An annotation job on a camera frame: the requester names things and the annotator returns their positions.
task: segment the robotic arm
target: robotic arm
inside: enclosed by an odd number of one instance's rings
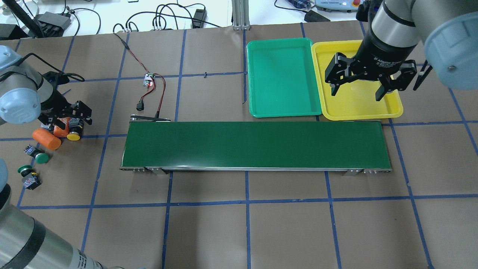
[[[357,79],[381,82],[376,101],[405,90],[417,73],[415,61],[406,58],[420,40],[444,85],[478,88],[478,1],[366,0],[357,19],[370,25],[357,54],[347,58],[338,52],[326,68],[333,96],[340,85]]]
[[[91,125],[91,109],[82,101],[70,104],[56,90],[58,85],[66,84],[69,78],[85,81],[76,74],[48,72],[41,75],[25,59],[7,46],[0,45],[0,125],[9,122],[29,123],[39,119],[43,124],[54,124],[64,129],[59,118],[73,117]]]

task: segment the black power supply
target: black power supply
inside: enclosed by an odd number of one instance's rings
[[[206,9],[203,9],[203,10],[196,9],[196,12],[194,12],[195,19],[206,21],[206,16],[207,16]],[[193,25],[191,25],[191,28],[195,29],[195,28],[203,28],[203,27],[204,27],[204,22],[193,20]]]

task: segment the black tube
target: black tube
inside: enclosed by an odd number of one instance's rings
[[[15,16],[17,16],[17,18],[19,18],[20,21],[22,21],[22,23],[24,23],[28,29],[30,29],[30,31],[34,34],[34,37],[43,37],[43,32],[40,26],[38,26],[30,18],[30,16],[20,7],[20,5],[15,2],[15,0],[2,1],[10,8],[11,12],[13,12],[13,14],[15,14]]]

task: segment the black connector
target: black connector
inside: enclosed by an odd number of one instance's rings
[[[197,10],[194,12],[194,18],[201,20],[201,21],[206,21],[206,9],[203,10]],[[193,21],[193,25],[191,25],[191,28],[203,28],[204,27],[204,22],[201,21]]]
[[[144,110],[144,102],[143,100],[140,100],[138,104],[136,104],[136,110],[137,111],[143,111]]]
[[[317,13],[313,10],[310,10],[309,12],[307,12],[307,14],[305,14],[304,21],[306,21],[306,22],[329,22],[330,20],[328,18],[320,15],[319,13]]]

